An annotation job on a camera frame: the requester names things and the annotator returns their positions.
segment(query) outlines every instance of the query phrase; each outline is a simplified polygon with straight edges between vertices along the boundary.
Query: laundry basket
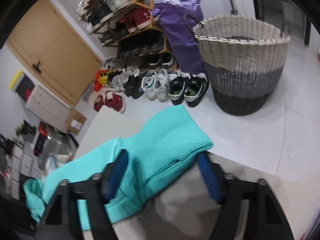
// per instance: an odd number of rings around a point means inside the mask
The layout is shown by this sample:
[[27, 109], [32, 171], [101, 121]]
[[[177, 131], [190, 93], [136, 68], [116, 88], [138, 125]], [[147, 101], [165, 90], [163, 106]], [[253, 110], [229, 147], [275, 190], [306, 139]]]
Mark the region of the laundry basket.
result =
[[203, 20], [189, 30], [219, 107], [233, 115], [259, 110], [280, 79], [290, 35], [269, 23], [233, 15]]

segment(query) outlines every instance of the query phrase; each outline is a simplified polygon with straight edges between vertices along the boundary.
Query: purple bag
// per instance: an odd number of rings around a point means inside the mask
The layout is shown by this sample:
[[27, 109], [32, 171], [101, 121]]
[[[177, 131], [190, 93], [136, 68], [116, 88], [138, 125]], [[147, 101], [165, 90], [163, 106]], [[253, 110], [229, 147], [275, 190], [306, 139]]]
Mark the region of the purple bag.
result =
[[[151, 15], [159, 16], [161, 26], [181, 71], [196, 75], [204, 71], [204, 62], [197, 42], [183, 20], [183, 15], [190, 14], [198, 21], [202, 21], [200, 1], [161, 0], [155, 3], [151, 12]], [[187, 21], [191, 28], [196, 25], [196, 22], [190, 17], [187, 18]]]

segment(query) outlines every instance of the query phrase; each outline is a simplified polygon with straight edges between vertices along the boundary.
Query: red sneaker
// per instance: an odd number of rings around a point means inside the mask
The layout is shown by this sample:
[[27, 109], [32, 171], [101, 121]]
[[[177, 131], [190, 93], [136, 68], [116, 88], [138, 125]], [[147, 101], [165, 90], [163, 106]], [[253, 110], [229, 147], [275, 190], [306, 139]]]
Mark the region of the red sneaker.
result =
[[150, 12], [151, 11], [147, 8], [140, 6], [132, 11], [132, 18], [139, 30], [147, 27], [150, 24]]
[[120, 112], [121, 114], [125, 111], [125, 104], [124, 100], [121, 95], [118, 95], [117, 93], [108, 90], [106, 92], [106, 101], [105, 104], [109, 108], [113, 108], [117, 112]]
[[103, 96], [99, 95], [97, 97], [97, 100], [94, 102], [94, 109], [99, 112], [101, 107], [104, 105], [104, 100], [103, 100]]
[[131, 16], [130, 14], [127, 14], [120, 20], [120, 22], [125, 24], [129, 33], [134, 33], [135, 31], [138, 30], [138, 28], [136, 27], [136, 25], [132, 20], [132, 17], [130, 16]]

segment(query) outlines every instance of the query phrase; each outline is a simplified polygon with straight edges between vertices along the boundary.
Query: cardboard box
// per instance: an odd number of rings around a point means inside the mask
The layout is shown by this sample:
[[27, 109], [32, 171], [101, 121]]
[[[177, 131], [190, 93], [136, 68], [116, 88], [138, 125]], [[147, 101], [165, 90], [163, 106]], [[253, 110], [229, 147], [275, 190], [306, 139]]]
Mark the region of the cardboard box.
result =
[[67, 129], [75, 134], [78, 134], [81, 131], [81, 128], [87, 118], [78, 112], [76, 109], [73, 109], [65, 122]]

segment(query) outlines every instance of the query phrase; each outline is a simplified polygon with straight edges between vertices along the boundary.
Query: wooden door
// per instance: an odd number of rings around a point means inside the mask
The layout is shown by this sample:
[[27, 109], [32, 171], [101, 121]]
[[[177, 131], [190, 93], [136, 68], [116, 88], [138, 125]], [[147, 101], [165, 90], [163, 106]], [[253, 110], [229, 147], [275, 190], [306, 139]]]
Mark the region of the wooden door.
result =
[[30, 8], [9, 43], [22, 64], [69, 105], [78, 102], [100, 67], [98, 56], [48, 0]]

